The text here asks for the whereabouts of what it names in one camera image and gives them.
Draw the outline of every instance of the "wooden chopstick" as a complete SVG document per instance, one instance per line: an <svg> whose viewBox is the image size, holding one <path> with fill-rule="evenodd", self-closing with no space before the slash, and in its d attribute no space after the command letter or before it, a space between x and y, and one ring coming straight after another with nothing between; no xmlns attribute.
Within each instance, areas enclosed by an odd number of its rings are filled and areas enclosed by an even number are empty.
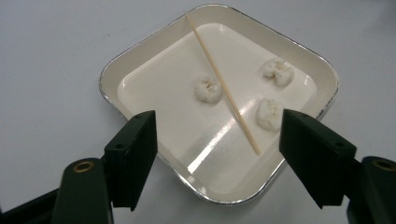
<svg viewBox="0 0 396 224"><path fill-rule="evenodd" d="M219 83L221 85L221 87L223 88L225 94L227 95L228 100L230 101L230 104L233 108L233 112L235 113L235 115L238 117L239 123L242 126L242 129L245 132L245 135L247 136L248 141L250 142L250 144L252 145L254 151L256 152L257 155L260 155L261 151L259 148L259 145L257 145L257 142L254 140L253 135L251 134L250 130L248 129L248 126L246 125L244 119L242 118L241 114L239 113L239 109L235 104L235 101L233 100L233 97L231 96L230 92L228 91L227 86L225 85L225 82L219 72L219 69L216 67L212 57L209 54L209 51L207 50L204 41L202 40L202 38L199 36L198 32L195 29L194 24L192 23L192 21L189 18L189 15L186 13L186 19L190 24L191 29L194 31L195 36L197 37L201 48L204 50L204 53L206 55L206 58L209 60L210 65L212 65L213 70L215 71L216 77L219 80Z"/></svg>

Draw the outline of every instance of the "white tray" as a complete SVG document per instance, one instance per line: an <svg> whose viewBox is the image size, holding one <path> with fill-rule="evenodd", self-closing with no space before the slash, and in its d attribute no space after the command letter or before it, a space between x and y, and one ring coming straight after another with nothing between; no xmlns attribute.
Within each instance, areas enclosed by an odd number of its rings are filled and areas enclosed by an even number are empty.
<svg viewBox="0 0 396 224"><path fill-rule="evenodd" d="M226 6L189 12L223 75L247 126L258 142L255 154L223 94L214 105L198 101L194 81L214 72L184 16L124 51L104 69L100 90L125 118L157 114L159 155L195 193L215 203L242 203L262 192L283 158L279 132L255 120L262 98L313 117L325 111L338 76L323 58L280 33ZM275 56L295 70L287 87L262 76Z"/></svg>

